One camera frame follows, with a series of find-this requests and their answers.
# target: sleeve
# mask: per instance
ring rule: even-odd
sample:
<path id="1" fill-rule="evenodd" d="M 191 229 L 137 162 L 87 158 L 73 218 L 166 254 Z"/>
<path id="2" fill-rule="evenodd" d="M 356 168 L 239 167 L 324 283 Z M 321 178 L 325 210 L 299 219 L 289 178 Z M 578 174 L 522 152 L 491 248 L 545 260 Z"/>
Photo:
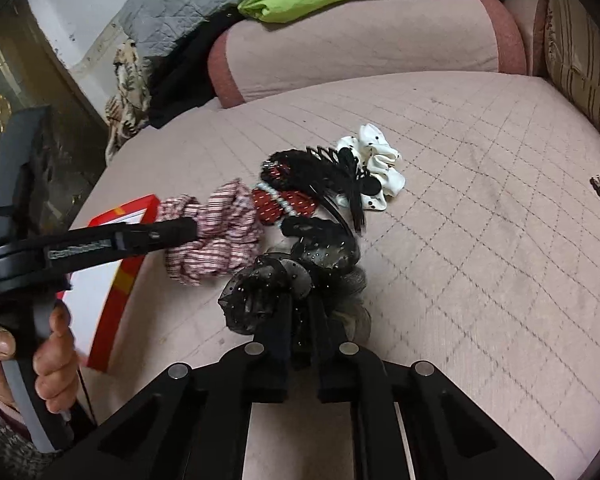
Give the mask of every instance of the sleeve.
<path id="1" fill-rule="evenodd" d="M 9 480 L 35 480 L 56 458 L 43 454 L 0 414 L 0 470 Z"/>

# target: scrunchie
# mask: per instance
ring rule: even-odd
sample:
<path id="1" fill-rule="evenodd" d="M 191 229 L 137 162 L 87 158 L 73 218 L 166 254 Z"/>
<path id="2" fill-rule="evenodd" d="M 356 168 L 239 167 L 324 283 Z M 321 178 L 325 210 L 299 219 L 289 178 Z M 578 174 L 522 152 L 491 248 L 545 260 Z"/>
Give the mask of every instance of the scrunchie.
<path id="1" fill-rule="evenodd" d="M 262 226 L 251 190 L 235 179 L 209 197 L 206 205 L 189 195 L 164 200 L 157 221 L 193 218 L 198 240 L 165 251 L 168 275 L 185 285 L 199 285 L 204 276 L 235 274 L 259 254 Z"/>

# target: silver bolt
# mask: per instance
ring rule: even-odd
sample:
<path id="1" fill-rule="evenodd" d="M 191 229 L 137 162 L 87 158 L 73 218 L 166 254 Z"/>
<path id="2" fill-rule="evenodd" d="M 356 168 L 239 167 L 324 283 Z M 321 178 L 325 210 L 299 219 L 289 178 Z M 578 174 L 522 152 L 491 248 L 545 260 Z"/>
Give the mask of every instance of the silver bolt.
<path id="1" fill-rule="evenodd" d="M 252 341 L 245 345 L 244 352 L 248 355 L 260 355 L 264 352 L 264 345 L 262 343 Z"/>
<path id="2" fill-rule="evenodd" d="M 187 367 L 187 365 L 184 365 L 182 363 L 177 363 L 177 364 L 171 365 L 169 367 L 169 371 L 167 373 L 169 374 L 169 377 L 171 379 L 181 379 L 181 378 L 189 375 L 189 367 Z"/>
<path id="3" fill-rule="evenodd" d="M 348 341 L 340 345 L 340 352 L 344 355 L 355 355 L 358 353 L 358 350 L 360 350 L 358 345 L 356 345 L 355 343 L 350 343 Z"/>
<path id="4" fill-rule="evenodd" d="M 436 369 L 433 367 L 433 365 L 429 361 L 417 362 L 415 365 L 415 370 L 416 370 L 417 374 L 424 376 L 424 377 L 428 377 L 433 372 L 436 371 Z"/>

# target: black handle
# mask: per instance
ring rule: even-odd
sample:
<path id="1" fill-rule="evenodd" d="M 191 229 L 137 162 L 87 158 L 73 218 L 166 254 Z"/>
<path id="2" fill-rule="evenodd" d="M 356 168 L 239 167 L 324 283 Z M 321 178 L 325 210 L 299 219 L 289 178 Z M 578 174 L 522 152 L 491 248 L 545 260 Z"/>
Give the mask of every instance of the black handle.
<path id="1" fill-rule="evenodd" d="M 2 369 L 31 440 L 41 453 L 67 449 L 74 439 L 65 416 L 49 412 L 35 390 L 33 354 L 50 335 L 49 316 L 55 304 L 55 295 L 48 293 L 28 304 L 14 302 L 0 310 L 0 325 L 16 339 L 15 359 L 4 361 Z"/>

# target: human hand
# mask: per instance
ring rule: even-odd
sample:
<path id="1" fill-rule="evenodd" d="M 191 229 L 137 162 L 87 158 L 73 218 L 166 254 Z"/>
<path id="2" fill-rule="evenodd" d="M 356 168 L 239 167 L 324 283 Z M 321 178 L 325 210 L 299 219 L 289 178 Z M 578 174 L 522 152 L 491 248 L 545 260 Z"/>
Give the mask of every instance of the human hand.
<path id="1" fill-rule="evenodd" d="M 46 400 L 46 408 L 51 413 L 72 407 L 78 392 L 78 355 L 74 349 L 74 335 L 69 329 L 70 319 L 64 305 L 56 306 L 49 317 L 51 336 L 33 356 L 33 369 L 38 375 L 36 391 Z M 13 358 L 15 353 L 13 335 L 0 327 L 0 401 L 17 410 L 1 364 L 1 361 Z"/>

